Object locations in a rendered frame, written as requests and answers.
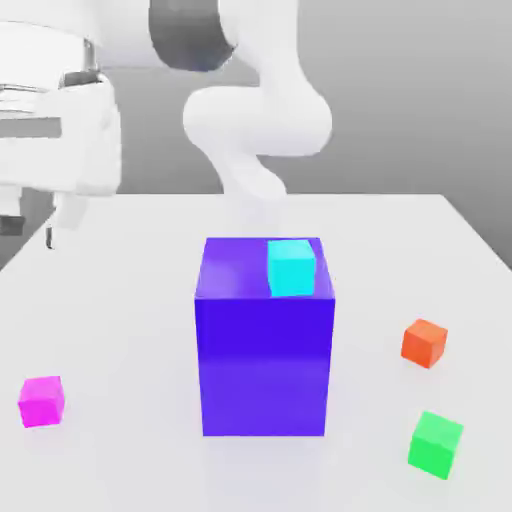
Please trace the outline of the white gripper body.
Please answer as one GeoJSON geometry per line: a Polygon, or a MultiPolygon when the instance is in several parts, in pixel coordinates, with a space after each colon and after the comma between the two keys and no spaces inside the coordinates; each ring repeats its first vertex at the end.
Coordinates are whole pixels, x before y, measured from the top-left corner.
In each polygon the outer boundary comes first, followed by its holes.
{"type": "Polygon", "coordinates": [[[0,81],[0,197],[23,188],[109,196],[121,182],[121,123],[105,76],[51,88],[0,81]]]}

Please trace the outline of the small orange cube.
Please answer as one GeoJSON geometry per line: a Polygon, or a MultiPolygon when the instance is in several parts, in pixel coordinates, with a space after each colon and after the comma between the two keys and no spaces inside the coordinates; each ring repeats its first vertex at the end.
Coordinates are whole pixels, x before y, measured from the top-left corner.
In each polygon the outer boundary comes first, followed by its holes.
{"type": "Polygon", "coordinates": [[[404,332],[401,356],[423,368],[431,368],[443,355],[448,330],[417,319],[404,332]]]}

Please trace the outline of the small green cube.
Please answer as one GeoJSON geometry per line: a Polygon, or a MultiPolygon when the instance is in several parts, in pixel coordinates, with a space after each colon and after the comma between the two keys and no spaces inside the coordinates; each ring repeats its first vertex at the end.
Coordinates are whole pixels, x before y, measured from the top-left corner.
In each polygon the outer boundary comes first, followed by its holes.
{"type": "Polygon", "coordinates": [[[408,464],[447,480],[463,431],[462,424],[424,411],[411,437],[408,464]]]}

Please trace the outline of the small cyan cube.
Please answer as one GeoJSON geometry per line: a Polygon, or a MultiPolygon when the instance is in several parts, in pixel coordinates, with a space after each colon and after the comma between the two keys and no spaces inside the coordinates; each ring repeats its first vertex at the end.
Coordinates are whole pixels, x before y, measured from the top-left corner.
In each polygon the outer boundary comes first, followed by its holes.
{"type": "Polygon", "coordinates": [[[267,280],[273,297],[312,296],[316,256],[306,239],[267,243],[267,280]]]}

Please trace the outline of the large blue box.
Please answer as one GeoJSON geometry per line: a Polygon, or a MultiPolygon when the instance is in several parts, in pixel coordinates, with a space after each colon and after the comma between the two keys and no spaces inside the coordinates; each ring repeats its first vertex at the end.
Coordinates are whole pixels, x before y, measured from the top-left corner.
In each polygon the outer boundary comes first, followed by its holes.
{"type": "Polygon", "coordinates": [[[265,238],[207,238],[194,297],[206,436],[325,432],[335,293],[322,242],[310,296],[274,297],[265,238]]]}

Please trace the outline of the small magenta cube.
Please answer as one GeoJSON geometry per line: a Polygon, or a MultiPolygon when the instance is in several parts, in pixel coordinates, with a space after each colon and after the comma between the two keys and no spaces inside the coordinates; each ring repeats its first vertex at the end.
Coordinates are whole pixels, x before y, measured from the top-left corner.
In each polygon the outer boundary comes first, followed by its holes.
{"type": "Polygon", "coordinates": [[[61,422],[65,396],[60,376],[28,378],[18,398],[25,428],[57,425],[61,422]]]}

